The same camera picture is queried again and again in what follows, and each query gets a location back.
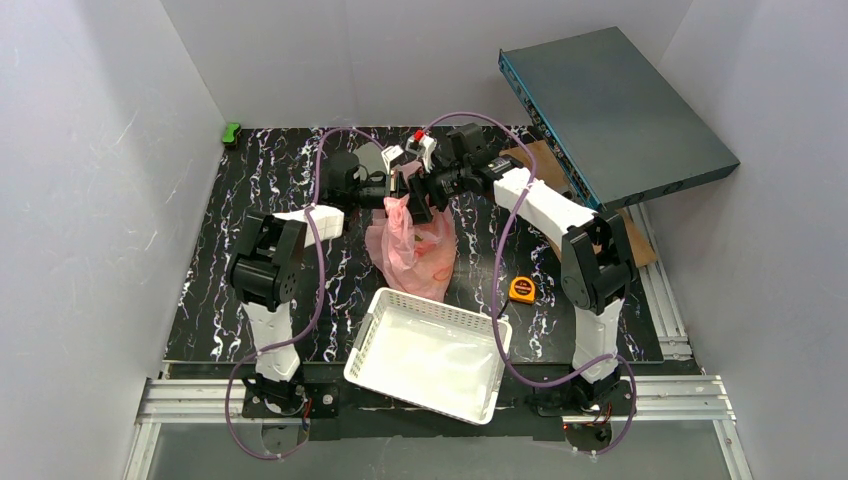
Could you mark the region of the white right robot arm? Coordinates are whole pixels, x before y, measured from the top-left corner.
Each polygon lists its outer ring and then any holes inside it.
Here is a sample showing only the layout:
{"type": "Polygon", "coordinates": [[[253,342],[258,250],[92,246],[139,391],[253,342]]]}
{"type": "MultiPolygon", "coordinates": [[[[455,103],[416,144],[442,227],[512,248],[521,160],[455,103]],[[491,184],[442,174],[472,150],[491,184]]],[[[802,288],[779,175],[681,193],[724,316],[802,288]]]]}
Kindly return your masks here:
{"type": "Polygon", "coordinates": [[[473,192],[558,241],[560,283],[575,308],[573,371],[566,379],[585,400],[599,401],[620,379],[618,321],[638,274],[623,217],[567,199],[517,158],[489,148],[475,123],[447,137],[448,158],[436,154],[437,142],[424,130],[406,140],[405,151],[422,163],[397,184],[409,196],[413,220],[429,219],[429,208],[443,210],[451,198],[473,192]]]}

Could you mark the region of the pink plastic bag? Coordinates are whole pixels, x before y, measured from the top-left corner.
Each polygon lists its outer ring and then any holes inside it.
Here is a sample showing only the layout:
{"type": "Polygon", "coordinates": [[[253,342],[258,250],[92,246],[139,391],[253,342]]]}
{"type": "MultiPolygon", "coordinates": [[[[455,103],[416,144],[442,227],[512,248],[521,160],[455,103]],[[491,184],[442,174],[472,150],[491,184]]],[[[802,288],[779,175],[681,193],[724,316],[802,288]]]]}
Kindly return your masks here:
{"type": "Polygon", "coordinates": [[[441,302],[457,256],[453,212],[432,208],[431,221],[414,224],[410,205],[409,195],[382,199],[365,232],[366,251],[390,288],[441,302]]]}

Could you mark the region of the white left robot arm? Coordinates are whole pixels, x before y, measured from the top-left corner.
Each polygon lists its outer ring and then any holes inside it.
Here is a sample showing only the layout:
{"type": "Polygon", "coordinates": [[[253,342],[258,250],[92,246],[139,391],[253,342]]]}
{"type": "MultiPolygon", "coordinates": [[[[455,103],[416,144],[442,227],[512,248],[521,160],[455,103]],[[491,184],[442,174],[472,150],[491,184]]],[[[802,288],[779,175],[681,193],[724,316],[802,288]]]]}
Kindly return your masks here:
{"type": "Polygon", "coordinates": [[[391,185],[391,168],[401,155],[398,146],[384,149],[371,171],[354,153],[335,154],[320,174],[317,205],[245,214],[226,280],[250,322],[258,382],[289,382],[300,367],[290,303],[304,250],[340,237],[358,211],[380,209],[391,185]]]}

